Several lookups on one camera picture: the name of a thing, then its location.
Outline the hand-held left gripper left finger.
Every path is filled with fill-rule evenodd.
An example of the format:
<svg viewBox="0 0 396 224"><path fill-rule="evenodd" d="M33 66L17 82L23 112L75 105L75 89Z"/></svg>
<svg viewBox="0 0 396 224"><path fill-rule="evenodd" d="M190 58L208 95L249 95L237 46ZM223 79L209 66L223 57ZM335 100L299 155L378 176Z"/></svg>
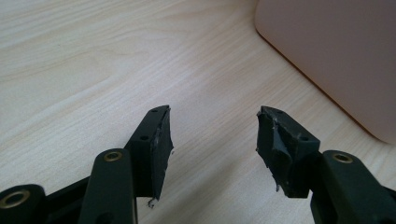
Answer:
<svg viewBox="0 0 396 224"><path fill-rule="evenodd" d="M149 208L161 198L168 161L174 149L170 111L169 105L151 108L124 147L130 154L134 196L149 198Z"/></svg>

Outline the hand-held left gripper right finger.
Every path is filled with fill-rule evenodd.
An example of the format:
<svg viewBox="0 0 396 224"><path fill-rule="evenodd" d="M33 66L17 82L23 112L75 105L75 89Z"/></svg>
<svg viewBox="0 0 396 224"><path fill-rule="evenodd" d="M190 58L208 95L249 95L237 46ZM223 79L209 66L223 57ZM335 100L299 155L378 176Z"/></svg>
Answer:
<svg viewBox="0 0 396 224"><path fill-rule="evenodd" d="M286 112L261 106L256 151L270 170L276 188L289 198L306 198L309 165L320 141Z"/></svg>

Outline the pink storage box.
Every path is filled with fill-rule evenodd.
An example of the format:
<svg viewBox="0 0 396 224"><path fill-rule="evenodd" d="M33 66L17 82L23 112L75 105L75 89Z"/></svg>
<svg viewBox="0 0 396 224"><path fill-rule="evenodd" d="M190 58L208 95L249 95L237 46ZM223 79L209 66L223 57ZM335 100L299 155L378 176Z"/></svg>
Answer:
<svg viewBox="0 0 396 224"><path fill-rule="evenodd" d="M396 0L259 0L255 26L369 133L396 145Z"/></svg>

